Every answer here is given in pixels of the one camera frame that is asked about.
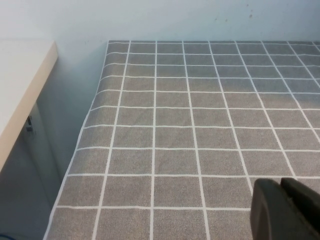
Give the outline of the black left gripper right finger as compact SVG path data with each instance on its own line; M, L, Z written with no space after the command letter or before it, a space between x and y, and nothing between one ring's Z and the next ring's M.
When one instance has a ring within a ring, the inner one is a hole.
M280 186L293 204L306 232L320 239L320 194L294 178L282 178Z

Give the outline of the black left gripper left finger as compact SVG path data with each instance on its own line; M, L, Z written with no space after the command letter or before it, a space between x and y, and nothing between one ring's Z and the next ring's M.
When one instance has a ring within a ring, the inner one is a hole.
M254 240L308 240L310 232L303 215L280 185L266 178L254 182L250 210Z

